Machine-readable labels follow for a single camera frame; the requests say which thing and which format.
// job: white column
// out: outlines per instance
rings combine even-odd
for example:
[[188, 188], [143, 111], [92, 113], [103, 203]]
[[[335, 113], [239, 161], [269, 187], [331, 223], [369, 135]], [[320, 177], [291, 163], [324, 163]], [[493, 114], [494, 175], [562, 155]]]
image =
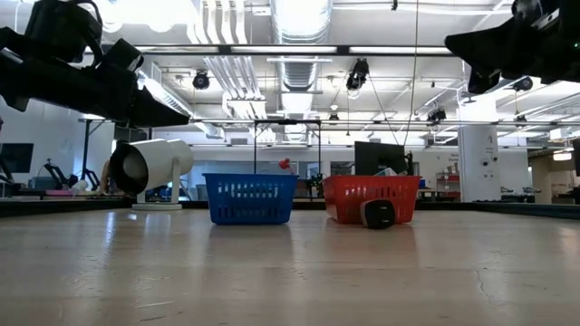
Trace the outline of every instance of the white column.
[[[478, 96], [459, 105], [459, 118], [469, 121], [497, 120], [493, 95]], [[496, 126], [459, 128], [459, 181], [461, 201], [501, 199], [498, 131]]]

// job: black device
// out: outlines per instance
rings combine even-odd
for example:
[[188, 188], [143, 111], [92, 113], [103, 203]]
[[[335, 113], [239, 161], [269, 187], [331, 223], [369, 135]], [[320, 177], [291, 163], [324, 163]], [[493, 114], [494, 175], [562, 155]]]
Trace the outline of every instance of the black device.
[[34, 144], [0, 144], [0, 157], [6, 171], [12, 173], [30, 173], [33, 162]]
[[354, 174], [374, 176], [386, 168], [400, 174], [408, 171], [405, 147], [392, 144], [354, 142]]
[[89, 179], [89, 182], [91, 182], [91, 191], [95, 191], [101, 186], [101, 181], [99, 181], [99, 177], [97, 177], [97, 174], [94, 173], [94, 171], [86, 168], [83, 171], [83, 174]]
[[369, 74], [369, 63], [366, 59], [357, 59], [353, 70], [346, 81], [346, 88], [349, 91], [360, 90], [366, 83], [366, 76]]
[[576, 176], [580, 177], [580, 139], [576, 139], [572, 142], [574, 146], [574, 164], [576, 167]]
[[377, 199], [361, 204], [361, 219], [372, 230], [384, 230], [397, 222], [395, 208], [390, 200]]
[[13, 185], [15, 183], [15, 179], [12, 177], [12, 172], [4, 161], [4, 158], [2, 158], [2, 155], [0, 155], [0, 173], [4, 174], [3, 176], [0, 175], [0, 181], [3, 181], [8, 185]]
[[439, 122], [447, 118], [445, 109], [436, 109], [427, 114], [427, 121]]
[[[96, 18], [79, 4], [94, 6]], [[92, 0], [34, 3], [24, 35], [0, 28], [0, 95], [19, 111], [37, 99], [136, 127], [189, 123], [189, 116], [156, 101], [146, 87], [139, 90], [143, 56], [135, 47], [120, 39], [103, 54], [101, 38]], [[72, 67], [87, 46], [92, 65]]]
[[196, 90], [206, 90], [209, 87], [208, 71], [198, 71], [193, 78], [193, 87]]
[[580, 82], [580, 1], [516, 0], [501, 26], [450, 35], [447, 48], [471, 66], [469, 92], [496, 86], [500, 75], [542, 83]]

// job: red basket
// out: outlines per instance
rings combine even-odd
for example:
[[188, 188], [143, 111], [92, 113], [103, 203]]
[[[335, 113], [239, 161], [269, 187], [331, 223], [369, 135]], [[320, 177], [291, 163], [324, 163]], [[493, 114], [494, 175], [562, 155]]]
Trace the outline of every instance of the red basket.
[[340, 224], [360, 224], [361, 204], [391, 200], [397, 224], [413, 219], [421, 177], [331, 176], [323, 181], [326, 211]]

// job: wooden floor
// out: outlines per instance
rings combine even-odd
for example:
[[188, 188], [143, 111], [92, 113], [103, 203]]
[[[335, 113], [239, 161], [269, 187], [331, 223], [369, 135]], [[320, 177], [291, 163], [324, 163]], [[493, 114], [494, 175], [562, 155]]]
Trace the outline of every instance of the wooden floor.
[[580, 223], [418, 212], [376, 232], [324, 212], [0, 219], [1, 325], [579, 325]]

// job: fluorescent light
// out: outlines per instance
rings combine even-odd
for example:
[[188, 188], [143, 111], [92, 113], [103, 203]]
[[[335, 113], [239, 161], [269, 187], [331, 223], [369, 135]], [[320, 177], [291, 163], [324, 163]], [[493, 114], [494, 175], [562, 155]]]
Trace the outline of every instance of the fluorescent light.
[[336, 46], [282, 45], [282, 46], [232, 46], [232, 53], [336, 53]]
[[137, 50], [144, 54], [167, 54], [167, 53], [176, 53], [176, 54], [183, 54], [183, 53], [219, 53], [219, 49], [216, 46], [196, 46], [196, 45], [187, 45], [187, 46], [173, 46], [173, 45], [142, 45], [136, 46]]
[[223, 120], [207, 120], [203, 119], [205, 123], [254, 123], [253, 120], [235, 120], [235, 119], [223, 119]]
[[[415, 54], [414, 46], [352, 46], [352, 54]], [[417, 54], [452, 54], [444, 46], [418, 46]]]
[[572, 153], [566, 152], [566, 153], [556, 153], [553, 156], [554, 161], [565, 161], [565, 160], [570, 160], [572, 159]]
[[304, 63], [331, 63], [333, 59], [329, 58], [267, 58], [266, 62], [304, 62]]

